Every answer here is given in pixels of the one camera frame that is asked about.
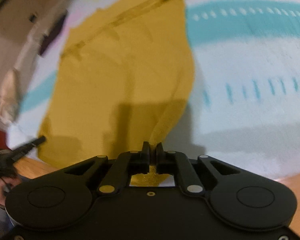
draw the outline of metal pin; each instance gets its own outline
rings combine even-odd
[[[103,185],[99,188],[99,191],[102,193],[112,193],[114,192],[115,188],[111,185]]]
[[[155,193],[153,191],[149,191],[149,192],[147,192],[147,196],[153,197],[153,196],[155,196]]]
[[[200,193],[201,191],[203,191],[203,188],[199,185],[190,185],[187,187],[187,191],[191,193]]]

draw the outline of wooden table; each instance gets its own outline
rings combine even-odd
[[[34,179],[47,173],[56,171],[56,168],[51,167],[46,163],[42,163],[33,159],[23,158],[15,164],[20,175]],[[297,212],[292,220],[290,228],[300,236],[300,174],[280,179],[279,182],[288,186],[295,193],[298,199]]]

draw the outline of screw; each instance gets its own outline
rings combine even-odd
[[[280,236],[278,240],[289,240],[288,236]]]
[[[153,197],[153,196],[155,196],[155,193],[153,191],[149,191],[149,192],[147,192],[147,196]]]
[[[111,185],[103,185],[99,188],[99,191],[102,193],[112,193],[114,192],[115,188]]]

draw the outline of yellow cloth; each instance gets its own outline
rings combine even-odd
[[[184,11],[183,0],[120,0],[71,30],[39,158],[63,168],[164,140],[193,82]]]

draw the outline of teal stripe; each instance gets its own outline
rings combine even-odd
[[[206,90],[203,91],[203,100],[204,100],[204,104],[206,106],[210,106],[211,100],[210,100],[210,96]]]
[[[226,84],[226,90],[227,90],[228,100],[231,104],[233,104],[232,89],[229,84]]]
[[[219,0],[188,7],[186,20],[192,47],[238,37],[300,38],[300,3]]]
[[[243,94],[244,99],[248,99],[247,89],[245,86],[242,86],[242,94]]]
[[[284,82],[283,82],[282,78],[280,78],[280,83],[281,83],[282,92],[286,95],[287,94],[286,87],[284,85]]]
[[[270,86],[271,93],[272,93],[273,95],[275,95],[274,86],[273,86],[272,80],[271,80],[270,78],[268,79],[268,82],[269,82],[269,86]]]
[[[57,78],[57,72],[53,72],[39,86],[29,91],[23,98],[20,113],[34,109],[43,101],[50,98],[53,93],[54,84]]]
[[[256,80],[252,80],[252,82],[253,82],[254,93],[256,95],[256,98],[260,99],[260,90],[259,90],[259,87],[258,87],[258,83],[257,83]]]
[[[293,77],[292,80],[293,80],[294,90],[295,90],[296,92],[298,92],[298,89],[299,89],[298,82],[297,82],[297,80],[296,80],[295,77]]]

